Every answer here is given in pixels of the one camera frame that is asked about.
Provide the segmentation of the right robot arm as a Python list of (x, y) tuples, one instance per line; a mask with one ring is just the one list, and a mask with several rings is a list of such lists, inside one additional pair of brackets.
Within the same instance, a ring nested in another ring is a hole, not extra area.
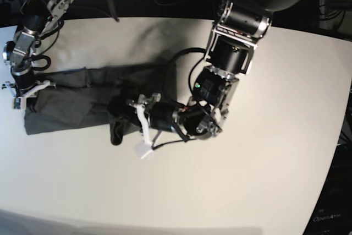
[(3, 89), (12, 94), (12, 109), (26, 109), (27, 100), (51, 86), (48, 80), (39, 81), (37, 72), (51, 66), (51, 59), (39, 52), (44, 39), (58, 34), (63, 26), (63, 15), (74, 0), (26, 0), (21, 4), (21, 21), (13, 40), (4, 45), (2, 57), (14, 79), (6, 81)]

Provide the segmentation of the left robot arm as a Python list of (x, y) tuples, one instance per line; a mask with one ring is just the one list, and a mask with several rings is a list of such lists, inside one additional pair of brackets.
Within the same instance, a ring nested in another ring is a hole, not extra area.
[(123, 92), (108, 106), (112, 117), (111, 143), (121, 144), (130, 128), (140, 129), (144, 143), (152, 150), (158, 149), (158, 145), (149, 139), (150, 129), (176, 133), (182, 142), (221, 133), (239, 83), (238, 75), (249, 71), (257, 44), (271, 26), (274, 13), (298, 1), (220, 0), (206, 47), (181, 50), (164, 68), (162, 86), (167, 85), (171, 68), (180, 57), (199, 53), (201, 60), (207, 62), (196, 80), (188, 82), (188, 102), (178, 102), (166, 90), (150, 96)]

